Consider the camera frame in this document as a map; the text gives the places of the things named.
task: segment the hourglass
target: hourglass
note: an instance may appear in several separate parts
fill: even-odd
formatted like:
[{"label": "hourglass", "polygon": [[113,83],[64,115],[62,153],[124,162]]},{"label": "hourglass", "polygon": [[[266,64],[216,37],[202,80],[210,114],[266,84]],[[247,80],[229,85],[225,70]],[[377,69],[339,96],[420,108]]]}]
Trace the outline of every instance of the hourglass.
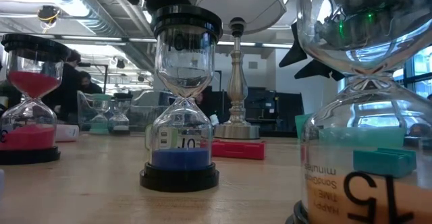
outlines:
[{"label": "hourglass", "polygon": [[93,109],[97,115],[90,120],[91,134],[108,134],[108,119],[104,113],[109,110],[109,101],[111,96],[106,94],[93,94]]},{"label": "hourglass", "polygon": [[150,161],[141,184],[164,192],[191,192],[216,186],[211,162],[213,127],[194,97],[209,85],[222,35],[215,14],[192,5],[163,7],[153,15],[157,76],[176,96],[151,130]]},{"label": "hourglass", "polygon": [[432,0],[298,0],[301,47],[348,85],[304,123],[302,202],[288,223],[431,221],[432,106],[392,78],[432,43],[431,8]]},{"label": "hourglass", "polygon": [[1,117],[0,165],[58,160],[57,117],[41,98],[60,85],[63,62],[70,50],[26,34],[6,34],[1,44],[9,53],[7,79],[26,98]]},{"label": "hourglass", "polygon": [[126,117],[126,112],[130,108],[132,94],[115,93],[113,117],[109,118],[109,133],[112,135],[129,135],[129,119]]}]

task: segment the red box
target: red box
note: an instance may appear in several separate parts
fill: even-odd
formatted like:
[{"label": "red box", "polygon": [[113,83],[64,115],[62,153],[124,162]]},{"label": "red box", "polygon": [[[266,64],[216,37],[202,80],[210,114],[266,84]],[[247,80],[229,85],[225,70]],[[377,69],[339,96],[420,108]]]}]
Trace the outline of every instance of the red box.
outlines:
[{"label": "red box", "polygon": [[211,146],[211,155],[213,157],[264,160],[265,141],[247,143],[215,140]]}]

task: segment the wooden table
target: wooden table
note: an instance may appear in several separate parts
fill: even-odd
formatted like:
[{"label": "wooden table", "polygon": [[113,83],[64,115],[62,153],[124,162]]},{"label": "wooden table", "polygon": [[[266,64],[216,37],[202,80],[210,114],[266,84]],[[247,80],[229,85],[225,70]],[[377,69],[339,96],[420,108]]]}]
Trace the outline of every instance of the wooden table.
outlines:
[{"label": "wooden table", "polygon": [[267,138],[264,161],[214,158],[219,186],[162,193],[139,184],[144,140],[83,135],[60,161],[1,166],[1,224],[283,224],[300,200],[296,139]]}]

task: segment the lamp shade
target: lamp shade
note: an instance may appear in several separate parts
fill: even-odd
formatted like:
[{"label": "lamp shade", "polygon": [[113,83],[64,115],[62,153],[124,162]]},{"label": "lamp shade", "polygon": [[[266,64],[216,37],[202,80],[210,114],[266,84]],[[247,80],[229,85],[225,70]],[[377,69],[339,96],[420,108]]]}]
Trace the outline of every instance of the lamp shade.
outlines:
[{"label": "lamp shade", "polygon": [[243,34],[252,34],[274,25],[286,11],[282,0],[198,0],[196,5],[216,13],[225,33],[233,18],[242,18],[246,22]]}]

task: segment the red sand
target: red sand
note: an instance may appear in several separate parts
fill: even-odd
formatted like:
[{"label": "red sand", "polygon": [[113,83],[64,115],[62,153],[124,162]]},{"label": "red sand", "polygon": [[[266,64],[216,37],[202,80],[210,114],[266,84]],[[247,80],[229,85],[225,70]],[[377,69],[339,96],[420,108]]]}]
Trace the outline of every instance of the red sand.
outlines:
[{"label": "red sand", "polygon": [[26,125],[16,128],[0,142],[0,150],[47,149],[54,145],[55,128],[43,128],[39,125]]},{"label": "red sand", "polygon": [[9,72],[9,81],[21,92],[35,99],[44,96],[60,85],[54,77],[33,72]]}]

